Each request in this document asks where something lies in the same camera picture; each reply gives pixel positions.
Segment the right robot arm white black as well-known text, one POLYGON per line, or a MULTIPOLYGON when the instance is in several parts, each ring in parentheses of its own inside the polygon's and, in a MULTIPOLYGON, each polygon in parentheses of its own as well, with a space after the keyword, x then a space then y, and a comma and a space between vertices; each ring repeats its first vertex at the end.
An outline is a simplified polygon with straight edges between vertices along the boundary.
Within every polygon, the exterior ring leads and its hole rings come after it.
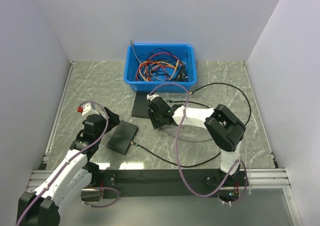
POLYGON ((246 126, 225 105, 215 108, 190 108, 175 104, 170 107, 159 95, 148 95, 148 114, 155 129, 165 125, 187 125, 207 129, 221 151, 220 181, 230 186, 237 181, 239 146, 246 126))

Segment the black network switch box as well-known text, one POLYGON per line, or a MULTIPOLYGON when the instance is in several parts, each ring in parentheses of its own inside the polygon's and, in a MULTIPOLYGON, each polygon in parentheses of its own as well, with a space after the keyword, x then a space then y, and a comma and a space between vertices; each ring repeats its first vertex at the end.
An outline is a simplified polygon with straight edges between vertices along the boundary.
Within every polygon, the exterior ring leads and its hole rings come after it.
POLYGON ((139 127, 121 120, 106 147, 109 150, 125 155, 139 127))

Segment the black cable teal plug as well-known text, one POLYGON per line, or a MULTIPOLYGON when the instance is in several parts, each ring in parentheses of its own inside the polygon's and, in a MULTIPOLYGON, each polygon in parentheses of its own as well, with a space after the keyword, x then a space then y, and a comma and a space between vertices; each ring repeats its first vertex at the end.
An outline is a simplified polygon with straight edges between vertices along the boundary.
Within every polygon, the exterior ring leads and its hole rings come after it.
POLYGON ((186 113, 213 113, 215 111, 214 108, 209 108, 202 103, 197 103, 193 101, 172 101, 165 100, 163 106, 161 107, 161 111, 169 113, 169 114, 177 114, 179 112, 186 113))

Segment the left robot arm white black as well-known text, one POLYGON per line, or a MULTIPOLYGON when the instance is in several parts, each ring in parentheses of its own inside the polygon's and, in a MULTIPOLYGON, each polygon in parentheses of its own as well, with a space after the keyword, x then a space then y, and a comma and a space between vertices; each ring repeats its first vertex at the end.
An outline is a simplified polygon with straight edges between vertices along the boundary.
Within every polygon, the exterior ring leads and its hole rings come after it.
POLYGON ((103 190, 99 166, 90 159, 104 134, 120 123, 120 117, 107 107, 100 114, 92 103, 77 110, 85 117, 83 128, 51 175, 31 193, 20 196, 16 225, 57 226, 65 209, 82 189, 103 190))

